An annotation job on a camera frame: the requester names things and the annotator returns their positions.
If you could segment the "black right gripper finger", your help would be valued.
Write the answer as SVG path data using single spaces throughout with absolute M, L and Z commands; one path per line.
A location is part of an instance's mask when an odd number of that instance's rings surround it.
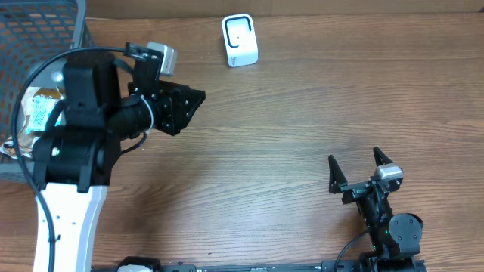
M 373 154 L 377 166 L 393 163 L 393 161 L 379 147 L 373 148 Z
M 333 155 L 329 155 L 328 165 L 330 170 L 329 193 L 341 193 L 341 188 L 348 185 L 346 176 L 343 174 Z

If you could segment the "teal snack packet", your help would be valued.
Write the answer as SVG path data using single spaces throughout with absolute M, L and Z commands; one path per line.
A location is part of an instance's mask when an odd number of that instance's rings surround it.
M 60 99 L 43 95 L 33 97 L 33 109 L 26 127 L 26 133 L 44 132 L 48 118 Z

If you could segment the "brown snack bag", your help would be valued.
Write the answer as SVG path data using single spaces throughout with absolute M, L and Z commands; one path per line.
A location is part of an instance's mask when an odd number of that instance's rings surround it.
M 21 102 L 17 135 L 22 156 L 32 158 L 34 143 L 44 134 L 52 110 L 63 99 L 58 88 L 28 87 Z

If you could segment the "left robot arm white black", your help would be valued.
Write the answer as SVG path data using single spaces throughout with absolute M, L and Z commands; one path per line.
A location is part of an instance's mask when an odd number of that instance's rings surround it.
M 163 54 L 126 49 L 134 59 L 129 96 L 122 97 L 113 48 L 63 53 L 67 96 L 54 107 L 33 148 L 38 190 L 34 270 L 88 271 L 111 173 L 126 139 L 148 131 L 176 135 L 205 101 L 204 91 L 159 78 Z

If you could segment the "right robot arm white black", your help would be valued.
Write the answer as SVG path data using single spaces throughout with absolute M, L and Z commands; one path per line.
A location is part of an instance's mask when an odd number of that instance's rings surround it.
M 425 271 L 420 253 L 424 223 L 412 213 L 394 214 L 388 196 L 402 185 L 403 169 L 379 147 L 373 148 L 375 173 L 366 181 L 350 184 L 334 156 L 328 157 L 330 170 L 328 191 L 341 194 L 342 203 L 355 203 L 365 222 L 365 230 L 348 242 L 335 261 L 324 267 L 331 271 Z M 357 260 L 343 261 L 346 251 L 363 236 L 371 239 L 373 250 L 363 252 Z

